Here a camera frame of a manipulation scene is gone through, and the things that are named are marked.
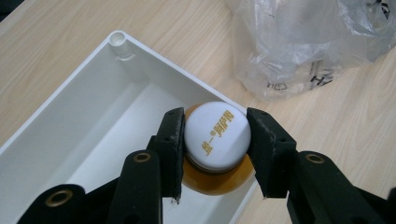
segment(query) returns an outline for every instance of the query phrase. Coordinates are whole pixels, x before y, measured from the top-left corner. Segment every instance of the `plastic bag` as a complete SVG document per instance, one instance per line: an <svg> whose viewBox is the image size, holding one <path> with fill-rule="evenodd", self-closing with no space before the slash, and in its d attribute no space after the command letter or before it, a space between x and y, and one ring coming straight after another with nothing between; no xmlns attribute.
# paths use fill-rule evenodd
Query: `plastic bag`
<svg viewBox="0 0 396 224"><path fill-rule="evenodd" d="M228 0L236 76L256 97L285 98L373 63L396 44L396 1Z"/></svg>

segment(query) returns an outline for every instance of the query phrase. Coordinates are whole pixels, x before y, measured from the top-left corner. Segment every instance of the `white plastic tray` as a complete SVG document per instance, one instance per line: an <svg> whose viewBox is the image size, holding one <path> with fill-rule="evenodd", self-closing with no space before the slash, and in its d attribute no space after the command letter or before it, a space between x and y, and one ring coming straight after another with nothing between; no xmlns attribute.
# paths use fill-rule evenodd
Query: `white plastic tray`
<svg viewBox="0 0 396 224"><path fill-rule="evenodd" d="M120 175L144 149L163 114L208 101L232 102L122 31L116 31L0 148L0 223L16 223L46 189L86 192ZM183 186L180 204L163 200L164 223L233 223L254 178L222 196Z"/></svg>

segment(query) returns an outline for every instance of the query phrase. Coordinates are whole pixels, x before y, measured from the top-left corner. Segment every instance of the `bottle cap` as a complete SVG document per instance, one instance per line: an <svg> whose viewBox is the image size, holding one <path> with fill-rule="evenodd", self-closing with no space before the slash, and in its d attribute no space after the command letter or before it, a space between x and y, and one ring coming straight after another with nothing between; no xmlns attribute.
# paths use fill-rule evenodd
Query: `bottle cap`
<svg viewBox="0 0 396 224"><path fill-rule="evenodd" d="M197 106L184 130L191 161L208 172L228 171L240 162L250 143L248 120L239 109L223 102Z"/></svg>

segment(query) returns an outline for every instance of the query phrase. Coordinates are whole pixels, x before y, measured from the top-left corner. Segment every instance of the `clear plastic bag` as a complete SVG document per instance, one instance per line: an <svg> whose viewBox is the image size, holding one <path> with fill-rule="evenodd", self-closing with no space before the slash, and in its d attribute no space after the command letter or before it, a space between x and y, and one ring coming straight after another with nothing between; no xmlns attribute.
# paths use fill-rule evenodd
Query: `clear plastic bag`
<svg viewBox="0 0 396 224"><path fill-rule="evenodd" d="M228 0L236 76L262 100L323 86L396 44L394 0Z"/></svg>

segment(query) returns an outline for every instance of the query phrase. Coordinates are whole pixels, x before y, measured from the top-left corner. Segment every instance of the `light wood tabletop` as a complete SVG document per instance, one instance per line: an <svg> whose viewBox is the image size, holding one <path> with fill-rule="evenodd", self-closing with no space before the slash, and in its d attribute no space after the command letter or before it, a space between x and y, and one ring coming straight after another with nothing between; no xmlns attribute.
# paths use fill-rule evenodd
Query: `light wood tabletop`
<svg viewBox="0 0 396 224"><path fill-rule="evenodd" d="M269 112L297 149L330 157L350 182L396 187L396 49L289 99L257 100L233 74L224 0L25 1L0 23L0 146L114 30L122 30L244 107ZM285 199L256 188L238 223L290 223Z"/></svg>

